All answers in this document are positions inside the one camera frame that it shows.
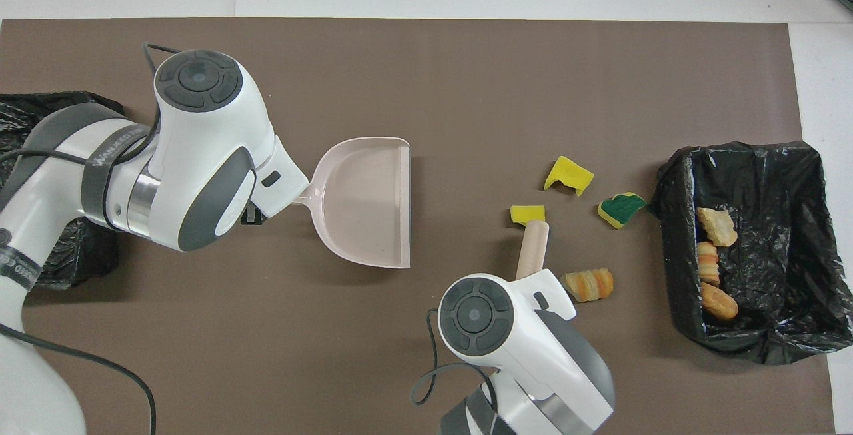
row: brush handle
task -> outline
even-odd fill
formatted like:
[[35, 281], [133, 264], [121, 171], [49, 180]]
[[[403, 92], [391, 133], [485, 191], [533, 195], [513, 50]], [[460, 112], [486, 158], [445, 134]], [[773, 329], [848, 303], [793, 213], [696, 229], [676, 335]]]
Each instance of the brush handle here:
[[542, 270], [545, 265], [545, 250], [548, 248], [550, 226], [542, 220], [530, 220], [524, 229], [521, 241], [521, 254], [518, 256], [518, 270], [515, 280], [523, 279]]

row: sponge piece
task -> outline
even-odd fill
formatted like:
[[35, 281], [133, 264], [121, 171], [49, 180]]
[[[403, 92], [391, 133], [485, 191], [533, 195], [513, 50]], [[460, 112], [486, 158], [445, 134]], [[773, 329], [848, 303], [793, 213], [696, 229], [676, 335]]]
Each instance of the sponge piece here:
[[646, 201], [634, 192], [618, 193], [598, 205], [598, 215], [619, 230], [645, 206]]
[[572, 159], [561, 155], [554, 163], [554, 167], [551, 168], [548, 178], [545, 179], [545, 190], [548, 190], [555, 182], [560, 181], [564, 186], [572, 187], [578, 195], [581, 195], [586, 187], [589, 187], [592, 177], [595, 177], [592, 172], [576, 164]]
[[520, 223], [527, 226], [530, 220], [542, 220], [545, 222], [545, 205], [511, 205], [509, 217], [512, 223]]

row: trash bag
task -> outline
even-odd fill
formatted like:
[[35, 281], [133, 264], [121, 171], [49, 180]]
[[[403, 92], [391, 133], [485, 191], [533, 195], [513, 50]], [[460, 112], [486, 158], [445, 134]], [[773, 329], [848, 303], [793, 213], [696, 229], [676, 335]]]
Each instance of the trash bag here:
[[[116, 101], [88, 92], [0, 95], [0, 153], [19, 149], [31, 129], [46, 116], [69, 105], [97, 102], [117, 113], [124, 108]], [[0, 187], [5, 184], [15, 159], [0, 164]], [[63, 290], [91, 277], [109, 274], [119, 263], [115, 232], [83, 217], [68, 223], [48, 256], [36, 287]]]
[[[738, 232], [719, 247], [720, 288], [738, 303], [721, 322], [701, 307], [697, 207], [728, 210]], [[725, 356], [780, 365], [853, 344], [853, 298], [826, 209], [820, 155], [802, 141], [685, 147], [658, 169], [660, 220], [676, 329]]]

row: toy bread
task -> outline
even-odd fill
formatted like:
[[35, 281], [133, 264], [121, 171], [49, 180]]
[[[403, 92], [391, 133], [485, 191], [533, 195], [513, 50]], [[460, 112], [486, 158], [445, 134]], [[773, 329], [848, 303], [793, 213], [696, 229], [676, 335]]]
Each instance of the toy bread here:
[[560, 282], [579, 302], [607, 298], [613, 292], [613, 274], [606, 268], [565, 274], [560, 278]]
[[732, 246], [738, 240], [738, 233], [734, 231], [734, 222], [728, 211], [700, 207], [696, 209], [696, 215], [715, 246]]
[[712, 286], [720, 286], [720, 257], [716, 247], [710, 242], [702, 242], [696, 246], [698, 253], [698, 279]]
[[715, 286], [701, 282], [702, 308], [723, 322], [738, 316], [738, 303]]

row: dustpan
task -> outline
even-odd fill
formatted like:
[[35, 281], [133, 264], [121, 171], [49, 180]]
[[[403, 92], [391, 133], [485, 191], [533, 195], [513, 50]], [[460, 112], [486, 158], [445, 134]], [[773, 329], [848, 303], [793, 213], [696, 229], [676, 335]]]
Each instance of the dustpan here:
[[295, 199], [329, 250], [343, 259], [408, 268], [411, 258], [409, 143], [396, 137], [342, 141], [323, 155]]

